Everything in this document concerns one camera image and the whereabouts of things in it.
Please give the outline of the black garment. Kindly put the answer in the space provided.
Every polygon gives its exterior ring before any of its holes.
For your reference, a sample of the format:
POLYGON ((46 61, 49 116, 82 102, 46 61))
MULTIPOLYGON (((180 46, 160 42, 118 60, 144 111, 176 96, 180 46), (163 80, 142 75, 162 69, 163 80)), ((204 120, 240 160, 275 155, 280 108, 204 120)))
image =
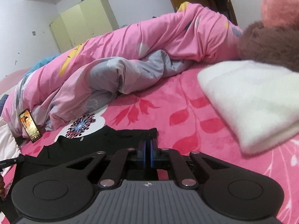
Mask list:
POLYGON ((137 148, 141 140, 145 140, 149 136, 155 139, 157 135, 156 128, 114 130, 105 126, 92 134, 78 138, 69 139, 59 136, 55 143, 43 147, 38 156, 25 155, 21 162, 41 166, 57 166, 98 151, 113 155, 123 148, 137 148))

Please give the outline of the white blanket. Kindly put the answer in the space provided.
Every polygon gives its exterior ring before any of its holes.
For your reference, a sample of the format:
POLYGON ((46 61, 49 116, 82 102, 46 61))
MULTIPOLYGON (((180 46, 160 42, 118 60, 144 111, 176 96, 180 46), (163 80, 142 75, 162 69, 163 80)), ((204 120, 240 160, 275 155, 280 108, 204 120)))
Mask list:
POLYGON ((1 117, 0 120, 0 160, 16 158, 21 153, 19 146, 8 126, 1 117))

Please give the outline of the smartphone on bed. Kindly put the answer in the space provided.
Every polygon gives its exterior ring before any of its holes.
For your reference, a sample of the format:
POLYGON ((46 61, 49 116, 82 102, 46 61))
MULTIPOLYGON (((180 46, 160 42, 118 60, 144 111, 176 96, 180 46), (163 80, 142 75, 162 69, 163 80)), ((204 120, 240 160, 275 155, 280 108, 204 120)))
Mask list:
POLYGON ((25 109, 19 114, 19 120, 32 143, 35 143, 42 137, 29 109, 25 109))

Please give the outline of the pink floral bed sheet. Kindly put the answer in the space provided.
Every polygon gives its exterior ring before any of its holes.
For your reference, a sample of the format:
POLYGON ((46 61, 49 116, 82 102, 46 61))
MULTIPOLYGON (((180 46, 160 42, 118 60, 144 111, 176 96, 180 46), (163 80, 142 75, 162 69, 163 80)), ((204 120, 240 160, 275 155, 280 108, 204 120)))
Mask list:
POLYGON ((161 148, 173 148, 183 155, 201 151, 275 179, 285 193, 279 220, 298 223, 298 134, 267 151, 243 153, 237 137, 200 88, 197 76, 203 69, 196 65, 160 79, 146 91, 118 96, 64 127, 46 132, 37 143, 23 146, 22 152, 36 156, 59 136, 78 138, 104 126, 116 130, 156 128, 161 148))

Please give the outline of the pink grey quilt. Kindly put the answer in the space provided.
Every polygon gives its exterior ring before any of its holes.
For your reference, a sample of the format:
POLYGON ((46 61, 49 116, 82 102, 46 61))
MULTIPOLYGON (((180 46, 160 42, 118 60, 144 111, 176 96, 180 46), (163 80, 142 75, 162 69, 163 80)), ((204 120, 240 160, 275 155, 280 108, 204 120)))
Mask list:
POLYGON ((225 15, 185 2, 175 13, 91 38, 27 75, 8 96, 1 117, 16 137, 26 135, 19 118, 25 110, 38 126, 56 130, 192 62, 237 59, 242 33, 225 15))

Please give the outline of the folded white pink garment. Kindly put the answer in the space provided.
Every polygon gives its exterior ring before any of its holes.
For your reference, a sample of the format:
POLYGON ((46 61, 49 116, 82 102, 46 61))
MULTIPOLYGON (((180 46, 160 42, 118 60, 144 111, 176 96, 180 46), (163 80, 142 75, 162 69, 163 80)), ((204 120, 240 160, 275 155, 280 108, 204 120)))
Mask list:
POLYGON ((225 61, 197 76, 245 154, 258 154, 298 134, 298 73, 280 66, 225 61))

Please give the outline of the yellow green wardrobe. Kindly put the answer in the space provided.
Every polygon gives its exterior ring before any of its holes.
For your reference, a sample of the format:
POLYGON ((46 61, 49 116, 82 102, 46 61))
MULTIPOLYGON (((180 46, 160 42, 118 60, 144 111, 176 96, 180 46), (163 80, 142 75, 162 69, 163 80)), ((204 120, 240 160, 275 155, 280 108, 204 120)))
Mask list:
POLYGON ((119 29, 108 0, 83 0, 59 14, 50 27, 61 53, 119 29))

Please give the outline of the person in brown fleece coat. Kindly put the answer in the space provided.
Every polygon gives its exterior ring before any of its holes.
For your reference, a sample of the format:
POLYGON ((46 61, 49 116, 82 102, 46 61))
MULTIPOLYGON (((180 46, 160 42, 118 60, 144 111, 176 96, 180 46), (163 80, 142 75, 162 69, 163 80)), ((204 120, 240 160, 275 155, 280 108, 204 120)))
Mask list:
POLYGON ((242 60, 283 66, 298 72, 297 27, 265 27, 261 21, 254 22, 243 31, 237 48, 242 60))

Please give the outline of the pink beret hat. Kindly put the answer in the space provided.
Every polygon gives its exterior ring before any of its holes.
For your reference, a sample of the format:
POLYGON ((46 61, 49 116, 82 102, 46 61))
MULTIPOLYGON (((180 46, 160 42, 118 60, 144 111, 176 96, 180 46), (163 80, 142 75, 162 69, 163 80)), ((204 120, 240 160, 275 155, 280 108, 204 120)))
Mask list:
POLYGON ((261 18, 265 27, 298 28, 298 0, 263 0, 261 18))

